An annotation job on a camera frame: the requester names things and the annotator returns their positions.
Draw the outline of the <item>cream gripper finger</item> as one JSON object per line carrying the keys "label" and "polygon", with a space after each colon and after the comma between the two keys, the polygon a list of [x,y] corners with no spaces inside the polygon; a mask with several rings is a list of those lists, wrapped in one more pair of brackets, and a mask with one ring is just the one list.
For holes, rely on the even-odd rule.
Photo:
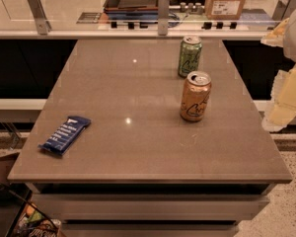
{"label": "cream gripper finger", "polygon": [[262,37],[260,42],[272,47],[287,46],[288,23],[288,18],[281,21],[271,32]]}
{"label": "cream gripper finger", "polygon": [[276,132],[296,117],[296,64],[288,72],[278,71],[270,96],[261,125],[266,131]]}

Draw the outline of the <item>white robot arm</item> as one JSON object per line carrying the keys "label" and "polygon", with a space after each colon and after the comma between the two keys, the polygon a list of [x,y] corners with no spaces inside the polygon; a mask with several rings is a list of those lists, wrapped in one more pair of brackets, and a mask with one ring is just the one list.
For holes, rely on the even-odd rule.
{"label": "white robot arm", "polygon": [[260,42],[272,47],[282,47],[284,56],[295,62],[288,72],[277,72],[270,93],[271,100],[264,111],[262,127],[266,131],[276,132],[296,117],[296,9]]}

